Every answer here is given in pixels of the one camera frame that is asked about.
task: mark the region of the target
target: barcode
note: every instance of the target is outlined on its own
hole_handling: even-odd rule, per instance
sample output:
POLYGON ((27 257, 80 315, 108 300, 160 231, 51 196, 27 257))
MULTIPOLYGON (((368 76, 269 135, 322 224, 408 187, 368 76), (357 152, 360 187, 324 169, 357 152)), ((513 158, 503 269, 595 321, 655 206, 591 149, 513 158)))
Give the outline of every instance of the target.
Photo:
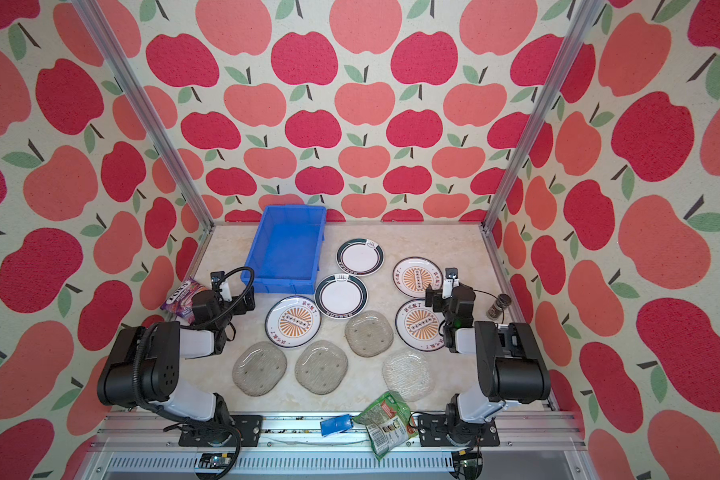
POLYGON ((389 442, 387 441, 386 435, 379 427, 375 425, 366 426, 368 434, 371 436, 371 443, 374 445, 374 450, 377 454, 381 455, 389 450, 389 442))

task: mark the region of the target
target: apple wallpaper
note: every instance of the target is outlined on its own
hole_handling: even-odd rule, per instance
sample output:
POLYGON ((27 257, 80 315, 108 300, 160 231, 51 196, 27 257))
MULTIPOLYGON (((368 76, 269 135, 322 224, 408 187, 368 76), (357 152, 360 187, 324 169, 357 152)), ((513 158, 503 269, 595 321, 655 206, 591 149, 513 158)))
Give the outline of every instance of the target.
POLYGON ((68 2, 0 2, 0 478, 74 476, 118 329, 163 319, 200 240, 85 35, 68 2))
POLYGON ((492 231, 557 401, 603 480, 718 479, 720 0, 607 3, 546 120, 492 231))
MULTIPOLYGON (((140 36, 130 17, 110 25, 217 222, 258 221, 270 204, 324 205, 333 221, 482 220, 578 5, 121 4, 140 36)), ((594 65, 587 51, 566 101, 594 65)), ((122 102, 118 125, 144 138, 119 98, 105 95, 122 102)), ((550 155, 544 134, 534 162, 550 155)))

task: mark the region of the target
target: plate with orange sunburst design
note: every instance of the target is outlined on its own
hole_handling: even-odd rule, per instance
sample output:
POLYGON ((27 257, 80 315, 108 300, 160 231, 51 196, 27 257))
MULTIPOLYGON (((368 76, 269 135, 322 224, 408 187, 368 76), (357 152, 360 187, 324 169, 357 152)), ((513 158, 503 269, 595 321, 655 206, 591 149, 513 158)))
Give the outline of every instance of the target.
POLYGON ((423 300, 411 300, 403 304, 394 320, 400 338, 408 346, 423 352, 440 350, 443 337, 440 335, 442 313, 435 313, 423 300))
POLYGON ((438 266, 420 256, 400 260, 394 266, 392 280, 398 290, 413 298, 424 298, 430 284, 435 290, 443 286, 443 274, 438 266))
POLYGON ((320 311, 315 302, 305 296, 289 296, 267 313, 264 328, 275 345, 301 346, 320 330, 320 311))

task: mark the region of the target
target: blue plastic bin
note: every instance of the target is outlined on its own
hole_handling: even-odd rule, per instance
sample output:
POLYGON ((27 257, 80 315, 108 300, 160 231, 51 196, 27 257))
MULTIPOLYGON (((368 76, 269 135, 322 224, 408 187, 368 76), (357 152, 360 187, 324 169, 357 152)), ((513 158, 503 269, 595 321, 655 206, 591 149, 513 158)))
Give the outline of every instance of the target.
MULTIPOLYGON (((325 228, 324 206, 265 208, 246 260, 256 272, 256 292, 314 294, 325 228)), ((243 283, 249 278, 247 272, 240 275, 243 283)))

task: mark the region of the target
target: plate rim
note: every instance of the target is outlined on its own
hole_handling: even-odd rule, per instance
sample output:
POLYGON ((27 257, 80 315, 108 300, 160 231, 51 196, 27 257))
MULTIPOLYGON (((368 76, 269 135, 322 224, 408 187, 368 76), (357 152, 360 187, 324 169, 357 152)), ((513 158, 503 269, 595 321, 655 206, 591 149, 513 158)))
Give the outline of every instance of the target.
POLYGON ((371 240, 369 238, 353 238, 353 239, 347 240, 346 242, 341 244, 341 246, 338 248, 338 250, 336 250, 336 264, 338 264, 338 268, 342 269, 346 274, 350 274, 350 275, 354 275, 354 276, 366 276, 366 275, 374 274, 382 268, 382 265, 384 265, 384 249, 382 248, 381 245, 378 244, 378 242, 375 242, 374 240, 371 240), (350 247, 351 245, 365 244, 365 242, 367 242, 369 240, 371 242, 373 242, 374 244, 376 244, 376 248, 374 248, 374 250, 376 250, 376 252, 378 254, 379 261, 376 263, 376 265, 374 266, 373 269, 368 270, 367 272, 360 273, 360 272, 356 272, 354 270, 348 270, 348 268, 346 267, 346 264, 344 264, 342 262, 342 252, 344 250, 346 250, 348 247, 350 247))
POLYGON ((317 306, 317 310, 319 310, 323 315, 326 315, 329 318, 333 318, 334 320, 347 320, 351 319, 355 315, 362 312, 362 310, 365 308, 365 305, 368 303, 368 288, 365 286, 365 283, 362 282, 359 278, 357 278, 353 274, 332 274, 328 275, 326 278, 320 280, 320 283, 317 284, 317 287, 315 288, 315 305, 317 306), (355 283, 356 286, 360 289, 360 303, 358 304, 357 308, 354 309, 350 313, 343 313, 340 316, 334 316, 332 313, 334 312, 328 312, 328 309, 322 304, 322 301, 320 300, 320 292, 326 288, 326 286, 329 283, 336 282, 336 275, 347 275, 349 278, 347 278, 347 282, 355 283))
POLYGON ((404 295, 410 296, 410 297, 413 298, 413 299, 421 300, 421 299, 423 299, 424 296, 426 296, 426 295, 424 295, 424 296, 413 296, 413 295, 411 295, 410 293, 405 293, 405 292, 403 292, 403 289, 400 288, 400 285, 398 285, 398 283, 394 281, 394 271, 398 269, 398 265, 402 264, 402 263, 405 262, 406 260, 410 260, 411 258, 418 258, 418 259, 420 259, 420 260, 426 260, 427 262, 429 262, 430 264, 432 264, 432 266, 434 266, 434 268, 438 269, 438 272, 440 273, 440 277, 441 277, 441 278, 443 278, 443 271, 440 270, 440 267, 438 266, 438 264, 436 264, 435 262, 433 262, 433 261, 430 260, 429 258, 424 258, 423 256, 406 256, 405 258, 403 258, 402 260, 400 260, 399 262, 397 262, 396 264, 394 264, 394 268, 392 269, 392 283, 394 283, 394 286, 396 286, 396 287, 398 288, 398 290, 400 290, 400 292, 403 293, 404 295))
POLYGON ((266 316, 264 317, 264 333, 266 334, 267 339, 268 339, 270 342, 272 342, 275 346, 278 346, 278 347, 280 347, 281 349, 295 349, 295 348, 299 348, 300 346, 304 346, 305 344, 309 343, 310 341, 312 341, 312 340, 317 336, 317 333, 320 331, 320 327, 321 327, 321 326, 322 326, 322 312, 320 311, 320 307, 317 306, 317 302, 315 302, 314 300, 312 300, 312 299, 309 298, 308 296, 304 296, 304 295, 290 295, 290 296, 287 296, 287 297, 284 298, 284 299, 278 300, 277 302, 275 302, 274 305, 272 305, 272 308, 269 309, 269 312, 267 312, 267 313, 266 313, 266 316), (309 300, 310 302, 312 302, 312 303, 315 304, 315 308, 317 308, 317 313, 318 313, 318 325, 317 325, 317 330, 315 330, 315 335, 312 335, 312 336, 309 338, 309 340, 305 341, 304 343, 299 343, 298 345, 279 345, 278 343, 275 343, 275 341, 272 340, 272 338, 269 336, 269 329, 266 327, 267 321, 269 320, 269 314, 272 313, 272 311, 275 309, 276 306, 278 306, 281 302, 285 302, 286 300, 290 300, 291 298, 303 298, 303 299, 307 299, 307 300, 309 300))
MULTIPOLYGON (((414 298, 414 299, 409 300, 409 301, 403 303, 402 305, 400 305, 400 308, 398 308, 398 312, 394 314, 394 330, 398 333, 398 336, 400 337, 400 340, 402 340, 405 345, 410 346, 413 350, 417 350, 417 351, 419 351, 419 352, 436 352, 436 351, 440 350, 441 348, 443 348, 443 347, 445 346, 445 338, 443 338, 442 335, 440 335, 440 338, 443 339, 443 344, 442 344, 442 345, 440 345, 438 348, 436 348, 436 349, 434 349, 434 350, 422 350, 422 349, 418 349, 418 348, 416 348, 415 346, 411 345, 410 343, 406 342, 406 341, 405 341, 405 338, 403 338, 403 335, 400 334, 400 329, 398 328, 398 317, 399 317, 399 315, 400 315, 400 310, 403 310, 403 307, 405 307, 405 306, 406 306, 407 304, 409 304, 410 302, 422 302, 422 301, 424 301, 423 298, 414 298)), ((436 318, 436 317, 437 317, 437 312, 434 312, 434 311, 433 311, 432 313, 435 314, 435 318, 436 318)), ((442 319, 442 321, 438 322, 438 334, 440 334, 440 325, 441 325, 442 322, 444 322, 444 321, 445 321, 445 319, 442 319)))

